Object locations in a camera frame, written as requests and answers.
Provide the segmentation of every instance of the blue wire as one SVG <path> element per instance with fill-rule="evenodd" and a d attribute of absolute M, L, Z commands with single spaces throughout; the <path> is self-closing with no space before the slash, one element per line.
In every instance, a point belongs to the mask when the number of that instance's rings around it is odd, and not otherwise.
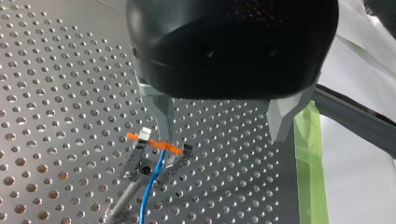
<path fill-rule="evenodd" d="M 140 206 L 140 218 L 139 218 L 139 224 L 145 224 L 145 212 L 146 212 L 146 204 L 149 199 L 149 192 L 151 191 L 152 184 L 154 183 L 155 178 L 163 171 L 163 159 L 165 158 L 165 152 L 166 150 L 164 149 L 161 151 L 160 158 L 158 159 L 157 165 L 155 166 L 154 172 L 151 175 L 151 178 L 149 179 L 148 186 L 146 187 L 145 195 L 143 196 L 143 201 L 142 205 Z"/>

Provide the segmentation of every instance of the metal bracket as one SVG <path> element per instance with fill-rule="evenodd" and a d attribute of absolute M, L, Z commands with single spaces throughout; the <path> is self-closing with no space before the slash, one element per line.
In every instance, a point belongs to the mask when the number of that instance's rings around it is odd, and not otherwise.
<path fill-rule="evenodd" d="M 158 189 L 162 185 L 166 184 L 178 169 L 192 158 L 192 146 L 184 144 L 183 149 L 183 156 L 171 154 L 165 161 L 163 172 L 157 177 L 157 182 L 154 188 Z"/>
<path fill-rule="evenodd" d="M 136 141 L 134 141 L 134 149 L 131 154 L 125 158 L 124 164 L 121 167 L 119 178 L 131 181 L 128 188 L 120 197 L 119 201 L 112 203 L 106 210 L 105 218 L 107 224 L 117 224 L 125 221 L 126 216 L 125 206 L 134 197 L 138 190 L 147 185 L 151 175 L 155 169 L 156 162 L 146 159 L 143 156 L 144 149 L 150 138 L 151 130 L 142 128 Z M 183 155 L 177 156 L 170 154 L 168 160 L 165 162 L 163 172 L 157 177 L 154 188 L 157 188 L 160 183 L 165 184 L 170 177 L 174 175 L 177 170 L 192 158 L 192 146 L 183 146 Z"/>

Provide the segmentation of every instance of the orange wire tip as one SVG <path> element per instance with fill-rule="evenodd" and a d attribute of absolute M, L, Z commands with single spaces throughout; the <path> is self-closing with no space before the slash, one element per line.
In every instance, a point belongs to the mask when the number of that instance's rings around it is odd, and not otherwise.
<path fill-rule="evenodd" d="M 134 140 L 134 141 L 136 141 L 136 140 L 138 139 L 138 136 L 137 136 L 137 134 L 135 134 L 135 133 L 127 133 L 127 134 L 126 134 L 126 138 L 128 138 L 129 140 Z"/>
<path fill-rule="evenodd" d="M 137 134 L 135 134 L 135 133 L 127 133 L 126 137 L 129 140 L 134 140 L 134 141 L 136 141 L 139 138 L 137 136 Z M 152 146 L 152 147 L 156 147 L 158 149 L 166 149 L 166 150 L 169 150 L 169 151 L 171 151 L 173 153 L 176 153 L 176 154 L 183 154 L 183 149 L 175 147 L 172 144 L 167 143 L 167 142 L 156 142 L 154 140 L 148 140 L 148 145 Z"/>

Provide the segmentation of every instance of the perforated metal plate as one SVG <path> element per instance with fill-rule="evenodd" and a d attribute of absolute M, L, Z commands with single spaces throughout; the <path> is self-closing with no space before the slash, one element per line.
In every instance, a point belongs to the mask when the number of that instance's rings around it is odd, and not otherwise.
<path fill-rule="evenodd" d="M 0 2 L 0 223 L 103 223 L 128 185 L 117 179 L 132 146 L 125 134 L 156 129 L 128 43 L 57 18 L 43 2 Z M 111 20 L 119 12 L 110 10 Z M 298 223 L 292 136 L 273 145 L 265 111 L 259 102 L 175 100 L 174 143 L 194 145 L 195 158 L 152 192 L 147 222 Z"/>

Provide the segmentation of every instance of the green masking tape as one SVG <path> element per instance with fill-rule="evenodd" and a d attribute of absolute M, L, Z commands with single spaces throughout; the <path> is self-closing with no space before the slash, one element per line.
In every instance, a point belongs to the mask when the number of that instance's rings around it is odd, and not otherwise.
<path fill-rule="evenodd" d="M 313 101 L 294 118 L 294 145 L 300 224 L 328 224 L 320 114 Z"/>

